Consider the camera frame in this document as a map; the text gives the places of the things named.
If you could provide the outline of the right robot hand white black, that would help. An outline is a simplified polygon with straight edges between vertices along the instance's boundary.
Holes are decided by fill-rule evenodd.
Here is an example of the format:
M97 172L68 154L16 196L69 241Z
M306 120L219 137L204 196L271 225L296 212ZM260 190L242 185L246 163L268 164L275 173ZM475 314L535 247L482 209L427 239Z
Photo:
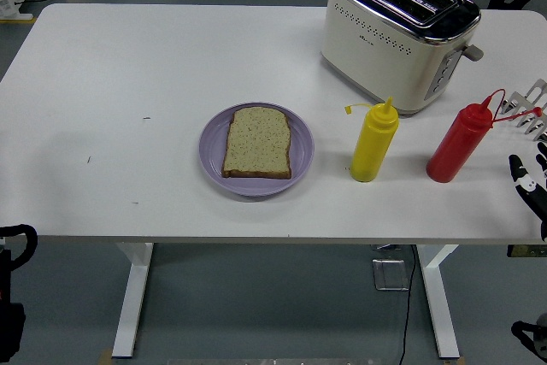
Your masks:
M541 220L540 238L546 241L546 187L528 173L516 154L509 156L509 171L515 189L529 209Z

